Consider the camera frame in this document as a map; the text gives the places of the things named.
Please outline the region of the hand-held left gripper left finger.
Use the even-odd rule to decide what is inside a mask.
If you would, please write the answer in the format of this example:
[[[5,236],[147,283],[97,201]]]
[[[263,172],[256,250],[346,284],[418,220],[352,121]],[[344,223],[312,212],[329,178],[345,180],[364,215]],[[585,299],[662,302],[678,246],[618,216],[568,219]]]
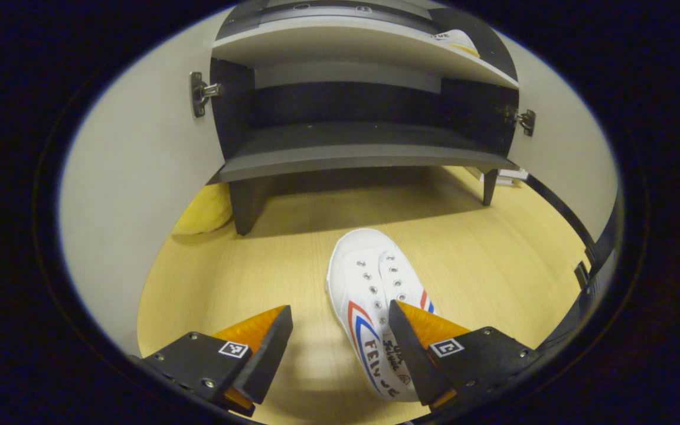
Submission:
[[[146,373],[208,406],[246,417],[263,404],[293,331],[288,305],[215,334],[189,331],[140,358]]]

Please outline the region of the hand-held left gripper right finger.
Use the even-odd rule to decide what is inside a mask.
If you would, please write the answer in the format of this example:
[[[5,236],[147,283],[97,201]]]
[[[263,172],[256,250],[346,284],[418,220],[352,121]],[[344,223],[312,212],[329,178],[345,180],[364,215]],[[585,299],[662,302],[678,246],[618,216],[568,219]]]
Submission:
[[[468,330],[399,300],[388,323],[418,400],[432,412],[497,399],[542,355],[493,326]]]

